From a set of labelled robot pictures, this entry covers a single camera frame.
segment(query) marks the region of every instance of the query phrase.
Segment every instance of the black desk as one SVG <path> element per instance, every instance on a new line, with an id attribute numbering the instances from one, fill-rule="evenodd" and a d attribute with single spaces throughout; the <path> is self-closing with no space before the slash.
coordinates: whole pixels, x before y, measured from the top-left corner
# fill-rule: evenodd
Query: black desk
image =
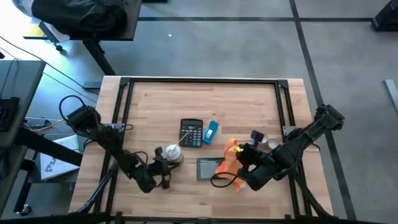
<path id="1" fill-rule="evenodd" d="M 0 60 L 1 84 L 4 83 L 11 62 L 11 60 Z M 16 74 L 17 64 L 19 65 L 19 71 Z M 10 130 L 8 132 L 0 132 L 0 150 L 7 151 L 10 163 L 9 175 L 0 181 L 0 214 L 4 210 L 19 170 L 25 170 L 29 175 L 34 168 L 35 159 L 24 159 L 27 148 L 35 150 L 35 155 L 41 152 L 76 166 L 80 166 L 83 157 L 80 153 L 21 127 L 43 75 L 44 67 L 45 62 L 40 60 L 14 61 L 2 94 L 3 96 L 17 96 L 21 100 Z M 15 212 L 20 212 L 23 209 L 29 189 L 29 184 L 22 187 L 14 209 Z"/>
<path id="2" fill-rule="evenodd" d="M 110 38 L 100 38 L 100 39 L 92 39 L 92 38 L 82 38 L 82 37 L 70 37 L 70 40 L 82 40 L 83 44 L 91 54 L 91 56 L 95 59 L 99 67 L 101 67 L 102 71 L 104 71 L 105 75 L 116 75 L 112 66 L 109 64 L 104 54 L 105 51 L 99 45 L 99 42 L 102 40 L 117 40 L 117 41 L 133 41 L 134 33 L 136 32 L 137 20 L 139 15 L 139 10 L 141 7 L 142 0 L 126 0 L 125 9 L 127 12 L 127 27 L 124 33 L 118 37 L 110 37 Z M 58 40 L 43 27 L 44 35 L 25 35 L 25 39 L 30 40 L 51 40 L 54 43 L 57 43 Z M 86 89 L 99 89 L 101 87 L 101 82 L 85 82 L 83 85 Z"/>

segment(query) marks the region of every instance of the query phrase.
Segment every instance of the small white object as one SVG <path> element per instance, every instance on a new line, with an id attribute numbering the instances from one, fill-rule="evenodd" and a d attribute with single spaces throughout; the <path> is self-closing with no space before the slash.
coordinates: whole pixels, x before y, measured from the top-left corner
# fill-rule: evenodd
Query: small white object
<path id="1" fill-rule="evenodd" d="M 213 130 L 209 130 L 209 131 L 206 133 L 206 138 L 210 140 L 211 134 L 213 134 Z"/>
<path id="2" fill-rule="evenodd" d="M 79 149 L 77 135 L 58 139 L 54 142 L 65 146 L 70 150 Z M 40 173 L 42 180 L 47 180 L 77 169 L 79 169 L 78 166 L 63 162 L 59 159 L 55 159 L 51 156 L 40 153 Z"/>
<path id="3" fill-rule="evenodd" d="M 165 157 L 170 162 L 181 163 L 183 160 L 181 149 L 176 144 L 167 146 L 167 148 L 165 150 Z"/>

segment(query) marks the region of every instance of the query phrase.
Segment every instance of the black bag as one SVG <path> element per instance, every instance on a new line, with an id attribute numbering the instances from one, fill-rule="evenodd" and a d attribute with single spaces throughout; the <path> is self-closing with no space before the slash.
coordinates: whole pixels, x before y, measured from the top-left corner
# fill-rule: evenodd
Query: black bag
<path id="1" fill-rule="evenodd" d="M 74 37 L 118 37 L 126 29 L 123 0 L 34 0 L 34 17 Z"/>

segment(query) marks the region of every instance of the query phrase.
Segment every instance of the wooden table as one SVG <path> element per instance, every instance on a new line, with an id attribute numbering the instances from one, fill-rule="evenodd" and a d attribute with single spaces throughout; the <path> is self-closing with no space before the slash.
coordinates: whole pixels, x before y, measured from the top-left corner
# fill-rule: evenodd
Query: wooden table
<path id="1" fill-rule="evenodd" d="M 110 123 L 120 77 L 104 77 L 96 109 L 102 123 Z M 289 79 L 295 122 L 304 127 L 312 121 L 303 80 Z M 122 117 L 123 106 L 119 115 Z M 134 180 L 119 173 L 113 211 L 135 217 L 284 218 L 293 215 L 287 178 L 271 180 L 255 192 L 249 187 L 236 193 L 233 187 L 217 189 L 209 181 L 197 180 L 197 158 L 222 157 L 229 138 L 249 142 L 253 129 L 281 141 L 280 122 L 273 86 L 263 84 L 134 83 L 124 149 L 146 151 L 154 156 L 157 146 L 178 141 L 180 120 L 198 118 L 204 127 L 214 119 L 219 130 L 211 145 L 183 148 L 184 163 L 172 171 L 171 188 L 142 193 Z M 91 144 L 86 148 L 70 210 L 77 210 L 97 187 L 104 150 Z M 303 156 L 307 184 L 326 211 L 332 213 L 320 152 L 308 148 Z M 300 211 L 304 211 L 300 189 Z M 108 189 L 104 191 L 104 210 Z"/>

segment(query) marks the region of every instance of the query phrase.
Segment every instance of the orange object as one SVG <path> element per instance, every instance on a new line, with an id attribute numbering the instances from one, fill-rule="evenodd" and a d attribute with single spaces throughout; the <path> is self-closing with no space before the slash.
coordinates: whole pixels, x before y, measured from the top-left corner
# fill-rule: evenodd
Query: orange object
<path id="1" fill-rule="evenodd" d="M 220 172 L 230 172 L 232 174 L 236 174 L 238 172 L 238 169 L 242 168 L 242 163 L 239 162 L 236 158 L 236 152 L 241 150 L 237 144 L 237 139 L 231 138 L 228 140 L 228 142 L 225 145 L 224 148 L 224 161 L 218 166 L 216 169 L 215 173 L 220 173 Z M 232 175 L 228 174 L 220 174 L 219 177 L 222 178 L 227 178 L 229 180 L 234 179 Z M 245 187 L 245 181 L 242 179 L 237 178 L 233 182 L 235 191 L 239 192 L 241 188 Z"/>

